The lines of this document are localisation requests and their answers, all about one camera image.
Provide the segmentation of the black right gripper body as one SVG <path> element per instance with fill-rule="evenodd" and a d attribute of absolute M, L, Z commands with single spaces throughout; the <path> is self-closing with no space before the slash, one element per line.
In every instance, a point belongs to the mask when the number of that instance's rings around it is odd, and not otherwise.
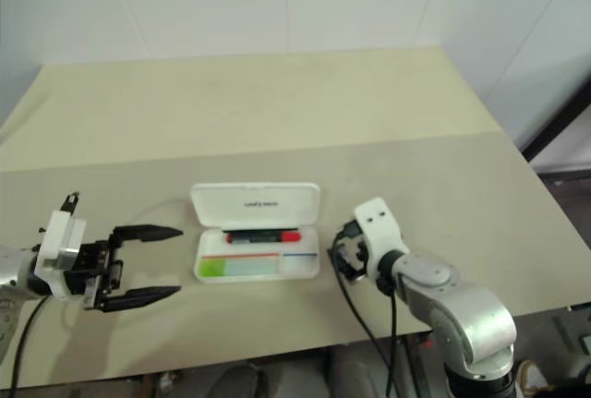
<path fill-rule="evenodd" d="M 333 239 L 333 268 L 349 283 L 367 275 L 368 249 L 361 235 L 358 222 L 352 220 Z"/>

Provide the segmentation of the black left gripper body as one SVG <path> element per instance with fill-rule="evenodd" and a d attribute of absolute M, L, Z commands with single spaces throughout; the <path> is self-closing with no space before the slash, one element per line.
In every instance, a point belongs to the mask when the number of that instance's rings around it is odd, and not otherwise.
<path fill-rule="evenodd" d="M 109 237 L 83 244 L 69 271 L 66 287 L 71 295 L 83 297 L 86 310 L 115 310 L 115 296 L 110 294 L 121 284 L 124 263 L 117 257 L 123 240 Z"/>

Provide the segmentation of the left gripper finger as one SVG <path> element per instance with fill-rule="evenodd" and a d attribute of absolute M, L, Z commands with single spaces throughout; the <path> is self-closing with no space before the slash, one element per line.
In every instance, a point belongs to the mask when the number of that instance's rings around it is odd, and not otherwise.
<path fill-rule="evenodd" d="M 180 286 L 151 286 L 127 290 L 123 295 L 101 295 L 94 309 L 103 313 L 143 308 L 163 300 L 181 290 Z"/>
<path fill-rule="evenodd" d="M 181 236 L 181 230 L 153 224 L 134 224 L 117 226 L 108 241 L 111 247 L 121 247 L 125 241 L 157 242 Z"/>

